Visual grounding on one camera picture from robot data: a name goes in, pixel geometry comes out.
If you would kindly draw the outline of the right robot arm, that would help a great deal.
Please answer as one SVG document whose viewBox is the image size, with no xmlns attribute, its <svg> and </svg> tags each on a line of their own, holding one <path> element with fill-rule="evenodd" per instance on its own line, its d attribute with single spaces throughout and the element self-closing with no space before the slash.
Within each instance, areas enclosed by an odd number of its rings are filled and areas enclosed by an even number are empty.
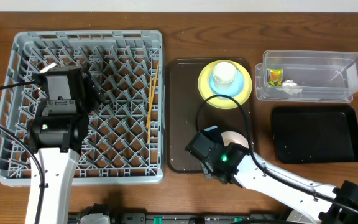
<svg viewBox="0 0 358 224">
<path fill-rule="evenodd" d="M 212 126 L 197 132 L 185 149 L 215 179 L 268 195 L 311 223 L 358 223 L 358 185 L 345 181 L 336 187 L 277 167 L 237 132 Z"/>
</svg>

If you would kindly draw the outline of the white bowl with food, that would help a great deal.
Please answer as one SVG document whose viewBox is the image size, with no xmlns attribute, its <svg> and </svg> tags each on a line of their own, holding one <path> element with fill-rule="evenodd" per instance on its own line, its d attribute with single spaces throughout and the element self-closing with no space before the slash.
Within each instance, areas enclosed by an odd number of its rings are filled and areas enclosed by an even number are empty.
<svg viewBox="0 0 358 224">
<path fill-rule="evenodd" d="M 240 133 L 234 131 L 225 131 L 221 133 L 223 143 L 228 146 L 230 143 L 240 144 L 245 148 L 249 148 L 248 140 Z"/>
</svg>

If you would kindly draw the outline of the grey dishwasher rack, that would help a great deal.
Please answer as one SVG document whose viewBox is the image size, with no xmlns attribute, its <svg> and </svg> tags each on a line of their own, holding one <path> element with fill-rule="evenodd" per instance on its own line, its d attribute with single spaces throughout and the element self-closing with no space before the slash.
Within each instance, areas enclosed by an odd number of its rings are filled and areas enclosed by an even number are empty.
<svg viewBox="0 0 358 224">
<path fill-rule="evenodd" d="M 27 124 L 46 98 L 33 76 L 49 65 L 81 66 L 104 96 L 89 114 L 73 184 L 157 184 L 163 179 L 164 99 L 163 39 L 157 30 L 20 32 L 13 41 L 0 100 L 0 183 L 28 186 L 30 157 Z M 147 144 L 149 81 L 154 82 L 150 144 Z"/>
</svg>

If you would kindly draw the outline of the white cup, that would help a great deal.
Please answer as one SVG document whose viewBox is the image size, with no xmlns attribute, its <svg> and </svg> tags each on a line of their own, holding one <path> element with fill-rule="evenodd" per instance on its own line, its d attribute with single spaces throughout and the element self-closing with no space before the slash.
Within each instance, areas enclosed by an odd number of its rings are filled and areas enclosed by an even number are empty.
<svg viewBox="0 0 358 224">
<path fill-rule="evenodd" d="M 237 68 L 229 62 L 219 62 L 212 71 L 215 89 L 227 90 L 237 75 Z"/>
</svg>

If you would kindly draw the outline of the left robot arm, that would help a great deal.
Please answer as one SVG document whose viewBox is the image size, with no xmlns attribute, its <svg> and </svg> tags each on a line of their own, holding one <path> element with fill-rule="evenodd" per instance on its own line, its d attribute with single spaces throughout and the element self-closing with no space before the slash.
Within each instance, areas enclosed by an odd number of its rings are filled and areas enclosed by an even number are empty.
<svg viewBox="0 0 358 224">
<path fill-rule="evenodd" d="M 81 66 L 45 68 L 34 79 L 47 96 L 27 124 L 31 181 L 25 221 L 66 223 L 88 115 L 104 96 Z"/>
</svg>

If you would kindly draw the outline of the white tissue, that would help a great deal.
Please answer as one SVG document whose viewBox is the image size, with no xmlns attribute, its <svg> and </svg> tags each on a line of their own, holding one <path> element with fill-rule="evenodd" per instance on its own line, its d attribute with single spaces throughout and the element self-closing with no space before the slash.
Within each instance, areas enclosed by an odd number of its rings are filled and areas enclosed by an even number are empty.
<svg viewBox="0 0 358 224">
<path fill-rule="evenodd" d="M 297 95 L 303 91 L 303 88 L 293 80 L 285 80 L 281 85 L 281 91 L 289 95 Z"/>
</svg>

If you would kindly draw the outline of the yellow green snack wrapper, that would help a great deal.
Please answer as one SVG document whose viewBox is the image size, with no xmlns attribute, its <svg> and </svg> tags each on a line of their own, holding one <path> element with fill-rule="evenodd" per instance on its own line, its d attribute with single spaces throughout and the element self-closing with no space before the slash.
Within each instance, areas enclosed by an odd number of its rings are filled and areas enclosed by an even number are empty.
<svg viewBox="0 0 358 224">
<path fill-rule="evenodd" d="M 272 86 L 281 86 L 283 81 L 283 69 L 267 69 L 268 83 Z"/>
</svg>

